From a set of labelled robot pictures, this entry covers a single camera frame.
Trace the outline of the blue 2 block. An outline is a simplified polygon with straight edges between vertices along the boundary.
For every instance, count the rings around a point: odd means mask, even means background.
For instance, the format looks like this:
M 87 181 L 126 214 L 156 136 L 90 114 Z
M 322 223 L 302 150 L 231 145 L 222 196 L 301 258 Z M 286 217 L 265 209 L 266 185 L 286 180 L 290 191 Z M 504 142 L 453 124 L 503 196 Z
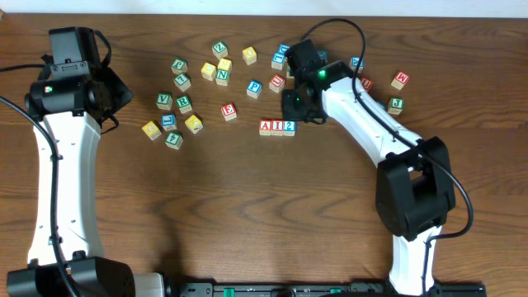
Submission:
M 296 122 L 290 120 L 283 121 L 283 135 L 284 136 L 295 136 L 296 133 Z

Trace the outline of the red I block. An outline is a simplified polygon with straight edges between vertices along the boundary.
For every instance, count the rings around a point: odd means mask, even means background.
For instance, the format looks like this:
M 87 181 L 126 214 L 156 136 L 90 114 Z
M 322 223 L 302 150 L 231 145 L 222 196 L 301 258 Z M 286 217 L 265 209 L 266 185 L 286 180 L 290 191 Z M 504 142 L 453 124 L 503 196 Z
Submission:
M 271 135 L 282 136 L 284 134 L 284 121 L 273 120 L 271 122 Z

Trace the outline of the red A block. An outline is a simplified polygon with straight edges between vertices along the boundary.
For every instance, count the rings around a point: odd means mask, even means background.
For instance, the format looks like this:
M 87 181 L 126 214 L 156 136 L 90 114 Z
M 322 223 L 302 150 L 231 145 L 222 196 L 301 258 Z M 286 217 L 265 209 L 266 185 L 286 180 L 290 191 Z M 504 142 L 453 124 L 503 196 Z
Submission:
M 260 120 L 259 135 L 265 135 L 265 136 L 271 135 L 271 124 L 272 124 L 271 120 L 265 120 L 265 119 Z

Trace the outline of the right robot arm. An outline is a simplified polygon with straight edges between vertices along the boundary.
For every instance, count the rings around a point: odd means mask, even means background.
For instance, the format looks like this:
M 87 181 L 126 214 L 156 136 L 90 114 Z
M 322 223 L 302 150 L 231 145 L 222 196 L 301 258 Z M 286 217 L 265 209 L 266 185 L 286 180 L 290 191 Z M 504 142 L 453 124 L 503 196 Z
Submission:
M 282 95 L 287 120 L 336 120 L 377 168 L 375 208 L 393 235 L 389 282 L 401 295 L 424 295 L 434 285 L 436 240 L 455 208 L 449 153 L 399 124 L 361 86 L 343 62 L 288 59 L 295 87 Z

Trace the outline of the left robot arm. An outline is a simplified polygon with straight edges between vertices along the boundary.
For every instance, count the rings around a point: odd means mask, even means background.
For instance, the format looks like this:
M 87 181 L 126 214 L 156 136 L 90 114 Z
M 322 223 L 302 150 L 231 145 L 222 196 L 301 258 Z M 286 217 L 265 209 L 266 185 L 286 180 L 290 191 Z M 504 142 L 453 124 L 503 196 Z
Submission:
M 101 123 L 132 98 L 107 66 L 44 69 L 23 115 L 39 151 L 35 233 L 26 269 L 7 275 L 10 296 L 169 296 L 163 275 L 134 274 L 110 260 L 97 229 L 95 162 Z

